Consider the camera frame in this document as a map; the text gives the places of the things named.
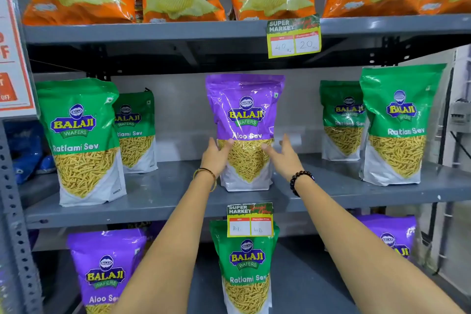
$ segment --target green snack bag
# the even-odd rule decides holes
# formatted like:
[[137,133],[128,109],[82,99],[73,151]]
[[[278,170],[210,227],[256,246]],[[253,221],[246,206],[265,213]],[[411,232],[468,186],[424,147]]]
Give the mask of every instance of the green snack bag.
[[324,107],[322,159],[356,161],[366,113],[363,93],[357,81],[321,81],[321,103]]
[[148,173],[157,169],[154,95],[122,93],[113,105],[124,172]]
[[375,185],[420,183],[433,97],[446,64],[364,68],[370,120],[360,177]]
[[59,176],[59,204],[97,205],[126,195],[113,125],[116,86],[83,78],[38,82],[36,90]]
[[273,237],[227,237],[227,221],[209,223],[219,255],[227,314],[268,314],[271,307],[270,266],[280,232]]

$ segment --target price tag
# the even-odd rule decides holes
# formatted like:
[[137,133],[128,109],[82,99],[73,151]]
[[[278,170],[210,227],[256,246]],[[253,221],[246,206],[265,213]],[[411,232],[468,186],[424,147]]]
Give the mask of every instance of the price tag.
[[36,114],[15,5],[17,0],[0,0],[0,118]]
[[268,21],[267,44],[269,59],[320,52],[319,16]]
[[227,206],[227,236],[273,236],[273,203]]

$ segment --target white bag bottom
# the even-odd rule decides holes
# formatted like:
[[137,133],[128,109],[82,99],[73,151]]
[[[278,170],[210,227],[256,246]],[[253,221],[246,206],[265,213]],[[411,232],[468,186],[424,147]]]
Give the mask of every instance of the white bag bottom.
[[[256,314],[268,314],[268,308],[272,307],[272,300],[271,300],[271,278],[268,277],[268,297],[265,303],[263,303],[262,308]],[[232,304],[229,296],[226,293],[226,287],[224,286],[224,277],[221,277],[222,280],[222,292],[224,293],[224,304],[226,305],[227,314],[244,314],[240,312],[234,304]]]
[[345,155],[325,132],[322,134],[322,159],[329,161],[357,161],[360,160],[360,148],[361,146],[350,155]]
[[248,183],[237,174],[232,165],[227,163],[226,168],[221,173],[221,185],[229,192],[268,190],[273,183],[271,180],[272,173],[273,167],[271,161],[268,161],[260,174],[251,183]]
[[63,186],[59,173],[59,204],[68,206],[99,205],[107,201],[113,201],[126,195],[126,185],[124,183],[124,172],[122,168],[121,150],[118,149],[115,161],[100,181],[95,185],[85,198],[79,198],[68,192]]
[[387,162],[381,158],[376,149],[366,140],[365,157],[362,159],[359,176],[368,183],[388,186],[392,184],[418,184],[420,183],[420,164],[419,171],[409,178],[403,178]]
[[152,140],[149,149],[147,149],[147,151],[141,156],[141,158],[132,168],[128,168],[123,164],[123,169],[125,174],[143,174],[158,169],[156,137],[154,137]]

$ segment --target electrical box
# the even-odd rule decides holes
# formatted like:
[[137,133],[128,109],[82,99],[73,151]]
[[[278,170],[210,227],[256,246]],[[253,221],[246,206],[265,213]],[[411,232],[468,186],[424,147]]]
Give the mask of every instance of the electrical box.
[[471,103],[455,102],[450,106],[450,131],[471,133]]

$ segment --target bracelet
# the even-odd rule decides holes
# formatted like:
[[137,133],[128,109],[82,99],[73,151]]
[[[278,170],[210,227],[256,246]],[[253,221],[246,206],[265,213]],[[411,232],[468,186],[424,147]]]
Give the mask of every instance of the bracelet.
[[209,192],[213,192],[215,189],[216,189],[216,186],[218,185],[218,182],[216,180],[216,176],[213,174],[212,171],[210,171],[209,169],[206,169],[206,168],[198,168],[197,170],[195,170],[195,172],[193,173],[193,180],[195,179],[195,176],[200,172],[200,171],[207,171],[208,173],[210,173],[212,175],[212,178],[214,179],[214,184],[212,185],[212,189],[209,191]]
[[291,188],[293,194],[295,194],[297,197],[299,197],[299,195],[298,195],[298,192],[294,189],[294,183],[296,182],[296,180],[297,180],[301,175],[307,175],[307,176],[309,176],[312,180],[315,181],[314,176],[313,176],[309,171],[306,171],[306,170],[302,170],[302,171],[300,171],[299,173],[296,173],[295,175],[293,175],[293,178],[292,178],[291,181],[290,181],[290,188]]

